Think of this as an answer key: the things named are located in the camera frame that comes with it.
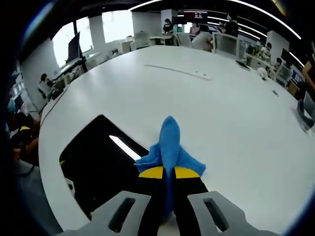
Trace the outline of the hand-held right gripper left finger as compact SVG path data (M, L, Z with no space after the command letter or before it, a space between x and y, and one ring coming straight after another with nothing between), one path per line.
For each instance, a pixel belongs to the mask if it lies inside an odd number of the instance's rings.
M140 173L123 190L92 213L89 223L61 236L156 236L164 212L164 168Z

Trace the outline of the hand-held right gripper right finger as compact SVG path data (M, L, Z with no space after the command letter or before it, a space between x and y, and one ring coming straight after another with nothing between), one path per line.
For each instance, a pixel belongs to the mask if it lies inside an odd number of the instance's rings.
M242 209L217 191L208 191L195 171L174 168L174 213L182 236L275 236L259 230Z

